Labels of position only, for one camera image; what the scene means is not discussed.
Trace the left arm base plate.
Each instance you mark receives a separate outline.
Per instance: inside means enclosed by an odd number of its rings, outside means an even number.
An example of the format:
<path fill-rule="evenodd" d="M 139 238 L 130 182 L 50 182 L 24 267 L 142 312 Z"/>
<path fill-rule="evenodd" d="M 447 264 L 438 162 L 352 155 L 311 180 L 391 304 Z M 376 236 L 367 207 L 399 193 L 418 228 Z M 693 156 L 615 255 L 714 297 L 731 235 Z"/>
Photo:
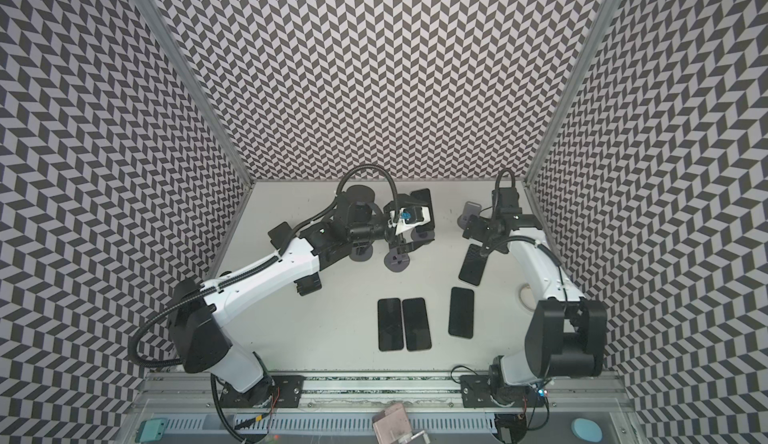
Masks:
<path fill-rule="evenodd" d="M 304 383 L 304 376 L 288 374 L 265 377 L 243 392 L 225 384 L 219 394 L 219 403 L 222 408 L 297 408 Z"/>

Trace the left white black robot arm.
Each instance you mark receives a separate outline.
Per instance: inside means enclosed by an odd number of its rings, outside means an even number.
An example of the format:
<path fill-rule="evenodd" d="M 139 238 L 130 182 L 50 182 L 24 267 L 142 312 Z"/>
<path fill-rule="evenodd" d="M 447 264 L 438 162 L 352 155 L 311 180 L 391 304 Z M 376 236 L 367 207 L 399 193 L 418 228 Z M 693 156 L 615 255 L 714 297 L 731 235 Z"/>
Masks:
<path fill-rule="evenodd" d="M 427 189 L 402 194 L 376 164 L 352 168 L 331 203 L 316 215 L 269 233 L 275 250 L 228 275 L 177 284 L 168 306 L 130 337 L 129 360 L 147 369 L 180 366 L 209 373 L 259 404 L 274 388 L 263 361 L 228 333 L 228 325 L 255 303 L 295 285 L 306 296 L 321 289 L 320 272 L 338 261 L 368 259 L 374 242 L 398 260 L 432 242 L 434 207 Z"/>

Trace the black phone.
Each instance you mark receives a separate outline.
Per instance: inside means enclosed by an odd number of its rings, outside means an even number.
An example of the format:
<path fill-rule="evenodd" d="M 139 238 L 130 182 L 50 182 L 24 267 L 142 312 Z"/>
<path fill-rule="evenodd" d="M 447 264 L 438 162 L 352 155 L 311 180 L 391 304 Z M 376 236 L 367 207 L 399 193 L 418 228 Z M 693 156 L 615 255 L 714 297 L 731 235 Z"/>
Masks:
<path fill-rule="evenodd" d="M 450 294 L 448 333 L 450 336 L 472 339 L 474 336 L 475 293 L 471 289 L 454 287 Z"/>
<path fill-rule="evenodd" d="M 406 349 L 409 352 L 426 351 L 432 348 L 431 332 L 426 301 L 411 298 L 402 301 Z"/>
<path fill-rule="evenodd" d="M 381 299 L 377 302 L 378 349 L 381 352 L 404 348 L 404 329 L 401 300 Z"/>
<path fill-rule="evenodd" d="M 420 232 L 433 231 L 435 229 L 435 211 L 432 203 L 431 191 L 428 188 L 419 189 L 410 193 L 419 205 L 427 211 L 428 222 L 417 227 Z"/>
<path fill-rule="evenodd" d="M 459 271 L 459 280 L 478 287 L 481 284 L 487 261 L 488 255 L 484 253 L 483 248 L 479 245 L 470 244 Z"/>

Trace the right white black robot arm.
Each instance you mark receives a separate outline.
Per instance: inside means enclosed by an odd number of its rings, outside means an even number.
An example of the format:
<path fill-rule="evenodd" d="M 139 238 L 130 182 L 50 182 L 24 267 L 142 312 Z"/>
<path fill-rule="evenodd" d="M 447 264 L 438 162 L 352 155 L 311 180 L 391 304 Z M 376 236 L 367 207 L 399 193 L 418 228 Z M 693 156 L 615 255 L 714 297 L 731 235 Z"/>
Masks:
<path fill-rule="evenodd" d="M 488 394 L 499 407 L 537 405 L 542 388 L 556 378 L 601 375 L 607 340 L 607 308 L 588 299 L 550 249 L 539 219 L 526 214 L 509 168 L 498 172 L 491 193 L 491 214 L 473 203 L 462 215 L 463 237 L 470 240 L 459 279 L 481 283 L 489 257 L 512 256 L 531 289 L 535 307 L 523 349 L 500 355 L 488 370 Z"/>

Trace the black stand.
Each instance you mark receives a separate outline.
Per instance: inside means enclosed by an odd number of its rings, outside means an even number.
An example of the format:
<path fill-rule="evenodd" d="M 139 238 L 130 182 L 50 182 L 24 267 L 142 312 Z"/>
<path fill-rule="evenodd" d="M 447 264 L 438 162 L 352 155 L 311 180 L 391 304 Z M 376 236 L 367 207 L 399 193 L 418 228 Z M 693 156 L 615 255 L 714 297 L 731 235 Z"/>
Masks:
<path fill-rule="evenodd" d="M 295 281 L 296 291 L 302 296 L 308 296 L 322 289 L 322 282 L 318 273 L 302 277 Z"/>
<path fill-rule="evenodd" d="M 282 222 L 267 233 L 270 243 L 280 253 L 285 252 L 285 246 L 293 239 L 293 229 L 287 222 Z"/>

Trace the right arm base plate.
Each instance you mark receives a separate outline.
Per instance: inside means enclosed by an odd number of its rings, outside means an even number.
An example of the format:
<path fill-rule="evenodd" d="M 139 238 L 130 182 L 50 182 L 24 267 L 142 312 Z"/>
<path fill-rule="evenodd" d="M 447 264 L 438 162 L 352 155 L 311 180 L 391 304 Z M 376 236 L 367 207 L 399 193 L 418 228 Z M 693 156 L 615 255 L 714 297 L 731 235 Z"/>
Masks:
<path fill-rule="evenodd" d="M 538 408 L 545 405 L 545 390 L 535 386 L 494 387 L 487 375 L 467 374 L 458 377 L 463 407 L 480 408 Z"/>

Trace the grey round phone stand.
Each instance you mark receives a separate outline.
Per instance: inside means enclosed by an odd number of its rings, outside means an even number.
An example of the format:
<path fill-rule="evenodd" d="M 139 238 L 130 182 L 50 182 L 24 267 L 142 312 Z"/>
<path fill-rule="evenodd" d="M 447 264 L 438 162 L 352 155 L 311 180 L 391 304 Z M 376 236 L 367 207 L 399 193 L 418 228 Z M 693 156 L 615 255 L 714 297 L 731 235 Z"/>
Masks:
<path fill-rule="evenodd" d="M 463 209 L 459 217 L 457 218 L 457 225 L 460 229 L 464 230 L 471 217 L 479 216 L 483 210 L 481 204 L 467 201 L 464 203 Z"/>

